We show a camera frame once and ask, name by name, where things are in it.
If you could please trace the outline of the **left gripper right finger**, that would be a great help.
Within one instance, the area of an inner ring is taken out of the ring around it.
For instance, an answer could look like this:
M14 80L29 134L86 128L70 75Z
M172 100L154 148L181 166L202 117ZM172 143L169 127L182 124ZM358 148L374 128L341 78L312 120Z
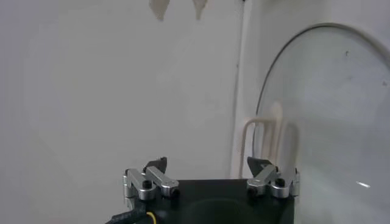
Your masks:
M296 168L282 172L269 160L254 157L247 158L247 164L253 175L246 182L247 194L251 198L265 195L267 191L274 198L299 196L300 173Z

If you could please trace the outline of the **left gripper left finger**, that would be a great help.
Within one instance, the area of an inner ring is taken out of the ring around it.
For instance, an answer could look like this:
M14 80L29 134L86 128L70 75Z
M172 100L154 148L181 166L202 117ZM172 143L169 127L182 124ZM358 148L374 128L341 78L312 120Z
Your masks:
M157 190L163 197L176 197L179 194L179 182L165 174L167 165L167 157L161 157L149 161L142 171L126 169L122 176L124 199L153 200Z

